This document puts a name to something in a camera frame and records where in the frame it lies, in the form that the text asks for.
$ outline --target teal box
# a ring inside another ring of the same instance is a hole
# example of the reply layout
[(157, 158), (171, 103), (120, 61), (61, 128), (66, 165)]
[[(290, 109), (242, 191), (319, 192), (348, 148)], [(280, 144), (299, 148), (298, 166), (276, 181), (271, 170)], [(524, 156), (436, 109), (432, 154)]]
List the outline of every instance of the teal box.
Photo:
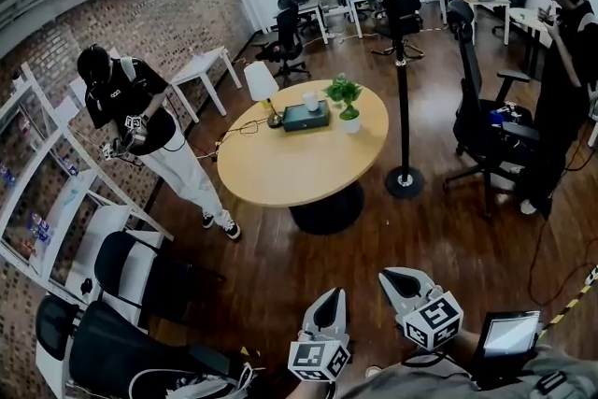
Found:
[(320, 100), (316, 111), (309, 111), (305, 105), (293, 105), (284, 109), (282, 126), (285, 132), (299, 132), (320, 128), (330, 124), (330, 108), (326, 100)]

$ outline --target green plant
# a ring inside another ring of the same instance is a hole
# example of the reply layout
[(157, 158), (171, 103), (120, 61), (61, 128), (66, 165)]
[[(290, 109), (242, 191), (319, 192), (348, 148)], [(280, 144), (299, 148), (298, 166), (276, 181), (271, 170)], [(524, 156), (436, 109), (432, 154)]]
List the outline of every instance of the green plant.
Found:
[(353, 102), (362, 94), (362, 87), (348, 80), (345, 74), (338, 74), (332, 85), (324, 89), (324, 93), (333, 102), (343, 102), (346, 108), (341, 112), (341, 120), (353, 120), (359, 117), (359, 110), (353, 106)]

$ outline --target brick wall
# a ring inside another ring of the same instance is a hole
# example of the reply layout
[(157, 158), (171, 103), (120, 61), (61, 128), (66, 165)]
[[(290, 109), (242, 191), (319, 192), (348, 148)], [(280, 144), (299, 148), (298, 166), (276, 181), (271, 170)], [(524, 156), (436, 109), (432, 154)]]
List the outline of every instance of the brick wall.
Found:
[[(232, 55), (240, 52), (251, 35), (240, 0), (90, 0), (73, 8), (32, 34), (0, 62), (0, 103), (10, 96), (10, 74), (27, 62), (50, 102), (57, 107), (69, 94), (68, 84), (77, 76), (78, 53), (92, 43), (120, 55), (143, 58), (159, 74), (171, 79), (192, 57), (191, 49), (208, 51), (226, 46)], [(215, 66), (212, 79), (223, 73)], [(201, 82), (182, 89), (192, 106), (199, 107), (206, 93)], [(175, 95), (169, 94), (184, 129), (191, 121)], [(85, 110), (74, 120), (74, 128), (94, 144), (102, 145), (105, 131), (95, 131)], [(15, 140), (13, 125), (0, 138), (0, 158), (19, 171), (23, 158), (31, 154), (25, 142)], [(146, 168), (123, 162), (102, 162), (101, 152), (81, 139), (92, 157), (139, 205), (144, 206), (156, 177)], [(66, 145), (57, 149), (68, 152)], [(11, 219), (12, 228), (22, 227), (28, 210), (47, 214), (64, 184), (61, 172), (45, 161), (28, 187)], [(0, 188), (0, 199), (3, 192)], [(83, 205), (64, 242), (54, 277), (64, 280), (64, 264), (76, 250), (93, 205)], [(35, 367), (34, 317), (43, 291), (19, 275), (0, 258), (0, 397), (52, 397)]]

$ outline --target screen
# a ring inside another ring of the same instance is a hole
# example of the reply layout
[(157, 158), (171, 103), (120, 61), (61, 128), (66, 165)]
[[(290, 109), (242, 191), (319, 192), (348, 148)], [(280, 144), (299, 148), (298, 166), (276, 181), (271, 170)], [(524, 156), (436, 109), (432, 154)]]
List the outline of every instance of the screen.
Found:
[(534, 343), (537, 316), (493, 320), (484, 344), (484, 357), (523, 354)]

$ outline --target white pot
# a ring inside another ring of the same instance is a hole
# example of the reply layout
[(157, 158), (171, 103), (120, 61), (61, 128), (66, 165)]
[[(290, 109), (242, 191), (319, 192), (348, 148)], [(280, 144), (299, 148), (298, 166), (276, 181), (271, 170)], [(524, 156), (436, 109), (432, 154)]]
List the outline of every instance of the white pot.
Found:
[(360, 128), (362, 128), (361, 116), (353, 120), (341, 120), (340, 122), (343, 125), (343, 129), (348, 134), (356, 134), (357, 132), (359, 132)]

